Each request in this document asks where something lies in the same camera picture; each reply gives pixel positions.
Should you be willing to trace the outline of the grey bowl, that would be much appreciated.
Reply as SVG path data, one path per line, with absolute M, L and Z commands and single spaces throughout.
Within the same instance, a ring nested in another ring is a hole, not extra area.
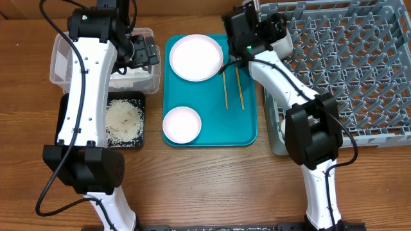
M 286 36 L 272 43 L 273 50 L 277 53 L 279 59 L 284 59 L 293 52 L 293 42 L 290 32 L 286 30 Z

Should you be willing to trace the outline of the small white rice plate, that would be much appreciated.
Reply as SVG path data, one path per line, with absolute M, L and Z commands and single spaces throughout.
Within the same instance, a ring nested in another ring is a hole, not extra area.
M 162 121 L 162 130 L 166 138 L 176 144 L 194 141 L 202 129 L 199 114 L 189 107 L 171 109 Z

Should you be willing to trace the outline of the white cup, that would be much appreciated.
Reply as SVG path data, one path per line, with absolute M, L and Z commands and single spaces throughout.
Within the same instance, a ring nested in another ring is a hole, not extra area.
M 281 130 L 281 134 L 284 137 L 285 136 L 285 129 L 286 129 L 286 121 L 282 120 L 281 124 L 280 124 L 280 130 Z

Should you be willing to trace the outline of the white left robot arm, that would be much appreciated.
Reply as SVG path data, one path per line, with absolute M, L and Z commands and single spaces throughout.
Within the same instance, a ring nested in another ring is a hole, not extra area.
M 156 65 L 160 59 L 152 37 L 134 35 L 135 1 L 76 4 L 61 37 L 72 51 L 66 112 L 43 160 L 60 180 L 97 212 L 104 230 L 139 230 L 136 213 L 122 189 L 124 156 L 107 147 L 105 116 L 112 73 Z

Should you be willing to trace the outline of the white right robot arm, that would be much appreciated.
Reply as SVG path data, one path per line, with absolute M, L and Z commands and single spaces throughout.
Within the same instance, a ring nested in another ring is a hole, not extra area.
M 337 230 L 334 168 L 342 146 L 338 105 L 332 94 L 319 94 L 301 82 L 283 59 L 293 51 L 287 19 L 275 13 L 261 21 L 253 1 L 222 15 L 227 35 L 228 65 L 247 68 L 285 112 L 283 139 L 301 167 L 308 206 L 309 230 Z

